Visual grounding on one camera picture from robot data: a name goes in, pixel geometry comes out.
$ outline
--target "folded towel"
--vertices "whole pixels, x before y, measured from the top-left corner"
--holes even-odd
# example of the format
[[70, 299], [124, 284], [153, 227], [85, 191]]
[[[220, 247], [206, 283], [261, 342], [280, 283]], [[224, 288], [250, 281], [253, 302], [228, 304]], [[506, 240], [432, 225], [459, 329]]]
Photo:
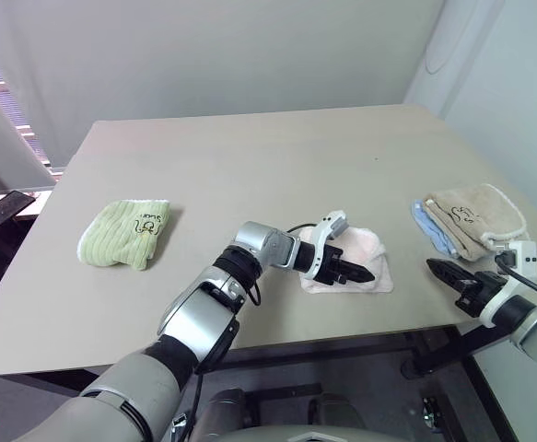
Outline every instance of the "folded towel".
[[77, 258], [91, 265], [117, 262], [144, 270], [169, 218], [165, 200], [121, 200], [96, 216], [77, 244]]
[[449, 236], [430, 218], [424, 210], [423, 204], [422, 200], [415, 200], [412, 203], [412, 216], [415, 222], [429, 236], [437, 251], [451, 258], [458, 258], [459, 254]]
[[465, 260], [478, 260], [500, 242], [528, 238], [518, 207], [491, 184], [431, 192], [424, 202], [426, 213]]
[[[303, 241], [311, 238], [313, 227], [300, 230], [299, 237]], [[342, 249], [344, 261], [363, 265], [372, 274], [374, 281], [357, 283], [348, 281], [345, 285], [333, 283], [326, 285], [305, 279], [301, 276], [301, 287], [308, 293], [387, 293], [393, 289], [393, 281], [389, 272], [389, 265], [385, 258], [385, 246], [380, 243], [379, 237], [367, 228], [349, 227], [338, 238], [328, 241], [334, 247]]]

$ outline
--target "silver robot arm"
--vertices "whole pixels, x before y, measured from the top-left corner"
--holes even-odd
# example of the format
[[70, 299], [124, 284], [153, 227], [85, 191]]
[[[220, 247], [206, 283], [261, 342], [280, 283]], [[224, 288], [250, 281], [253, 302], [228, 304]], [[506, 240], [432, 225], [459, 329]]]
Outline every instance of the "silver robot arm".
[[510, 241], [496, 256], [503, 275], [469, 273], [446, 260], [427, 260], [432, 273], [460, 292], [456, 306], [487, 328], [510, 333], [510, 341], [537, 363], [537, 306], [521, 294], [537, 291], [537, 250], [533, 241]]
[[344, 212], [331, 212], [310, 242], [303, 242], [276, 228], [246, 223], [169, 307], [155, 343], [111, 366], [17, 441], [159, 441], [190, 376], [213, 370], [231, 346], [239, 330], [236, 315], [267, 267], [296, 270], [329, 285], [374, 279], [364, 267], [342, 261], [342, 250], [325, 245], [347, 226]]

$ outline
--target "light green towel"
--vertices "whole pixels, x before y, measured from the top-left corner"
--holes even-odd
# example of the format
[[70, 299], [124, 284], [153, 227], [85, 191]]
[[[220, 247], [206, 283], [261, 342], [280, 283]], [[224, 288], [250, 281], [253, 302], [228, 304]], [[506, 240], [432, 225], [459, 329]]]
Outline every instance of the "light green towel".
[[169, 218], [166, 200], [121, 200], [107, 205], [79, 243], [77, 258], [91, 265], [118, 262], [144, 270]]

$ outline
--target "cable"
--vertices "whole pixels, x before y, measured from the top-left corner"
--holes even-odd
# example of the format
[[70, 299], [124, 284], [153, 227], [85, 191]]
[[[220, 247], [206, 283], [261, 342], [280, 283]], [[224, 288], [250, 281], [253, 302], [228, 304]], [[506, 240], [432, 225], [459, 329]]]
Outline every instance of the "cable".
[[260, 304], [262, 304], [262, 296], [260, 295], [260, 289], [258, 288], [258, 284], [253, 283], [253, 288], [256, 289], [256, 295], [257, 296], [253, 297], [251, 295], [251, 291], [248, 290], [248, 297], [250, 297], [250, 301], [254, 306], [259, 306]]
[[184, 442], [186, 437], [192, 432], [194, 427], [194, 421], [196, 419], [196, 409], [198, 408], [198, 402], [201, 400], [201, 390], [203, 389], [203, 375], [198, 375], [196, 380], [196, 392], [194, 393], [193, 399], [193, 408], [191, 409], [190, 415], [188, 416], [188, 421], [186, 426], [184, 426], [184, 431], [180, 434], [178, 442]]
[[519, 273], [516, 273], [514, 272], [513, 270], [511, 270], [507, 264], [504, 263], [504, 258], [502, 255], [497, 255], [496, 256], [496, 264], [497, 264], [497, 267], [499, 267], [501, 270], [503, 270], [505, 273], [507, 273], [508, 275], [510, 275], [512, 278], [515, 278], [517, 279], [518, 281], [520, 281], [521, 283], [527, 285], [529, 288], [531, 288], [532, 290], [536, 291], [537, 292], [537, 284], [534, 283], [533, 281], [531, 281], [530, 279], [527, 279], [525, 278], [524, 276], [522, 276], [521, 274]]
[[293, 233], [295, 230], [299, 230], [300, 228], [303, 228], [303, 227], [315, 227], [315, 226], [317, 226], [317, 224], [315, 223], [299, 224], [298, 226], [294, 226], [293, 228], [290, 228], [289, 230], [287, 230], [286, 233]]

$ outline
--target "tabletop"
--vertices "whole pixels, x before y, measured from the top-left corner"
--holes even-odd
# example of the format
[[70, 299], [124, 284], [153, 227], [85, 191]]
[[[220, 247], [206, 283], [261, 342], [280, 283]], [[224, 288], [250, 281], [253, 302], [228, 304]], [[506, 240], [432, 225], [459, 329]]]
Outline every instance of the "tabletop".
[[[0, 374], [111, 364], [146, 346], [166, 306], [252, 220], [282, 229], [343, 209], [387, 248], [386, 294], [318, 294], [270, 269], [234, 347], [409, 331], [471, 320], [436, 280], [440, 257], [411, 217], [427, 192], [490, 182], [537, 210], [444, 122], [416, 106], [96, 122], [0, 283]], [[167, 199], [149, 268], [80, 263], [106, 204]], [[488, 260], [476, 268], [492, 269]], [[537, 296], [528, 293], [537, 302]]]

